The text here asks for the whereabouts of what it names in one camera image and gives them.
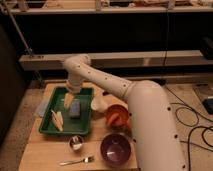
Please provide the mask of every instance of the green tray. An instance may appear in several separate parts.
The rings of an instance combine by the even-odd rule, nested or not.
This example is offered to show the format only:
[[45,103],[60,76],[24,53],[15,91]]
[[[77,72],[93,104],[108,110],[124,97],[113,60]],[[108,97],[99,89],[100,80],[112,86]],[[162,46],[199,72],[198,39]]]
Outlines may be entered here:
[[[70,118],[69,109],[64,108],[64,97],[67,92],[65,87],[54,89],[39,128],[40,133],[50,135],[87,135],[89,133],[93,88],[82,88],[81,92],[74,97],[80,100],[80,118]],[[61,132],[52,123],[51,109],[62,113],[64,125]]]

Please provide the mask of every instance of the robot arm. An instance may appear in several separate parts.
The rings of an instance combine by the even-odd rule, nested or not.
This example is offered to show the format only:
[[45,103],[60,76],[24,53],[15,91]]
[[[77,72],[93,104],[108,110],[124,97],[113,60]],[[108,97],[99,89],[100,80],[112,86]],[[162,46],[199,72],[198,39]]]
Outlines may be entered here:
[[184,171],[180,141],[163,88],[152,81],[122,79],[89,65],[88,55],[70,57],[64,62],[70,91],[79,92],[86,78],[127,102],[138,167],[142,171]]

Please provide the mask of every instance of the purple bowl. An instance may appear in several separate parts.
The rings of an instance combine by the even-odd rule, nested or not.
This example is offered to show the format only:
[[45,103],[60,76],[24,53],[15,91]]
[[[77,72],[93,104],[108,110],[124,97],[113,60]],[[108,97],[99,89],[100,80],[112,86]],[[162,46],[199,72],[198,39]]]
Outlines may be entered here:
[[101,143],[101,155],[108,165],[118,167],[129,160],[131,146],[120,134],[107,135]]

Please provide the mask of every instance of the metal fork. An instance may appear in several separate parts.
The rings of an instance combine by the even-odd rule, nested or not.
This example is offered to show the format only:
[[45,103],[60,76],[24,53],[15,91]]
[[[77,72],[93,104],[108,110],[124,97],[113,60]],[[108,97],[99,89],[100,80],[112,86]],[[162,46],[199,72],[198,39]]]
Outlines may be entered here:
[[81,160],[60,162],[59,165],[65,166],[65,165],[76,164],[76,163],[90,163],[90,162],[93,162],[94,159],[95,159],[94,156],[89,156],[89,157],[85,157]]

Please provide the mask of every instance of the black cable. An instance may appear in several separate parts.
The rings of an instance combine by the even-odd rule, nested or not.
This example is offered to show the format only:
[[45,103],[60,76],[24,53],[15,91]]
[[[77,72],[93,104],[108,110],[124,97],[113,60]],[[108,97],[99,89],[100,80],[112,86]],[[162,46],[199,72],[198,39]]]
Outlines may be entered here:
[[202,136],[202,139],[203,139],[203,141],[204,141],[204,143],[206,144],[206,145],[208,145],[209,147],[212,147],[213,148],[213,145],[211,145],[210,143],[208,143],[208,141],[206,141],[206,138],[205,138],[205,133],[206,133],[206,131],[212,131],[213,132],[213,126],[210,126],[210,127],[208,127],[208,128],[205,128],[204,129],[204,131],[202,132],[202,134],[201,134],[201,136]]
[[[171,104],[174,104],[174,105],[182,105],[181,107],[178,107],[176,110],[175,110],[175,116],[176,116],[176,118],[177,118],[177,120],[181,123],[181,124],[183,124],[184,126],[188,126],[188,127],[195,127],[195,126],[197,126],[198,124],[199,124],[199,121],[200,121],[200,119],[199,119],[199,117],[198,117],[198,114],[197,114],[197,112],[196,111],[194,111],[192,108],[190,108],[190,107],[188,107],[187,105],[185,105],[185,104],[183,104],[183,103],[171,103]],[[179,117],[179,111],[181,111],[181,110],[189,110],[189,111],[191,111],[191,112],[193,112],[193,114],[196,116],[196,122],[194,123],[194,124],[187,124],[187,123],[185,123],[185,122],[183,122],[181,119],[180,119],[180,117]]]
[[168,12],[168,7],[166,7],[166,19],[167,19],[167,27],[166,27],[166,43],[165,43],[165,56],[164,56],[164,58],[163,58],[163,63],[162,63],[162,70],[161,70],[161,72],[162,72],[162,77],[161,77],[161,79],[163,79],[163,76],[164,76],[164,74],[165,74],[165,66],[166,66],[166,59],[167,59],[167,53],[168,53],[168,47],[169,47],[169,30],[170,30],[170,28],[169,28],[169,25],[170,25],[170,23],[169,23],[169,12]]
[[213,131],[211,128],[212,127],[206,127],[206,126],[197,126],[197,127],[194,127],[190,130],[189,132],[189,135],[188,135],[188,140],[187,140],[187,154],[188,154],[188,169],[189,171],[191,171],[191,155],[190,155],[190,139],[191,139],[191,135],[192,133],[196,130],[196,129],[200,129],[200,128],[204,128],[204,131],[207,130],[211,130]]
[[213,122],[213,120],[206,118],[205,116],[203,116],[200,112],[198,112],[196,109],[194,109],[193,107],[191,107],[189,104],[187,104],[185,101],[183,101],[180,97],[178,97],[172,90],[170,90],[167,86],[165,86],[165,88],[171,93],[173,94],[178,100],[180,100],[184,105],[186,105],[187,107],[191,108],[193,112],[195,112],[197,115],[199,115],[201,118],[209,121],[209,122]]
[[[181,143],[188,144],[187,141],[180,140],[180,142],[181,142]],[[201,148],[201,149],[203,149],[203,150],[206,150],[206,151],[209,151],[209,152],[213,152],[213,149],[212,149],[212,150],[211,150],[211,149],[208,149],[208,148],[206,148],[206,147],[203,147],[203,146],[201,146],[201,145],[199,145],[199,144],[196,144],[196,143],[193,143],[193,142],[190,142],[190,145],[193,145],[193,146],[195,146],[195,147],[199,147],[199,148]]]

